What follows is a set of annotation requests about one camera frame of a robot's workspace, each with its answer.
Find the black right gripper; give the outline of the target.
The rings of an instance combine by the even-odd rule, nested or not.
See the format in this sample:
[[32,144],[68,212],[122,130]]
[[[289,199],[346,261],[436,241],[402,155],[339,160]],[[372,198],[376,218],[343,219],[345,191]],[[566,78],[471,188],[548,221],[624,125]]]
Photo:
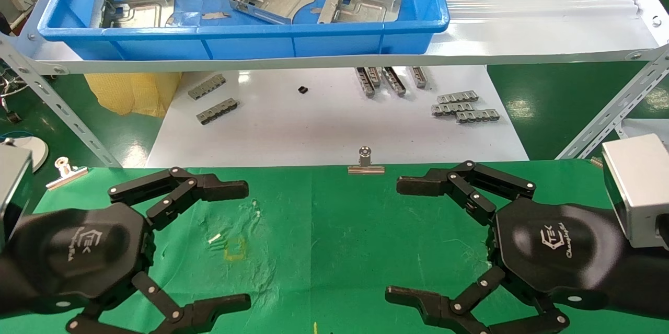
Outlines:
[[[455,299],[387,287],[386,301],[416,308],[425,325],[454,333],[559,333],[570,320],[554,303],[586,310],[616,305],[616,267],[628,243],[612,210],[531,201],[533,182],[470,160],[429,169],[423,177],[401,176],[396,189],[401,195],[449,196],[478,224],[494,224],[494,256],[503,269],[490,268]],[[512,202],[497,211],[480,190]],[[474,308],[502,284],[533,304],[537,315],[491,326],[476,319]]]

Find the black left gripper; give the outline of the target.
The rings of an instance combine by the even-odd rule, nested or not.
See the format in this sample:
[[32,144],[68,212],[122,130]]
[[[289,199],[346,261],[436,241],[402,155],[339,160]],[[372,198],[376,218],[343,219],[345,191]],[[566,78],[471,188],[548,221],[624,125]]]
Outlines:
[[[107,208],[36,213],[18,222],[16,315],[60,314],[86,306],[68,322],[67,332],[136,333],[99,321],[104,309],[117,308],[136,290],[164,316],[150,333],[206,333],[220,315],[249,310],[249,294],[178,306],[146,274],[156,249],[152,229],[165,229],[200,200],[246,198],[246,181],[223,182],[215,174],[173,167],[110,187],[108,195],[115,204]],[[153,198],[161,201],[146,218],[129,207]]]

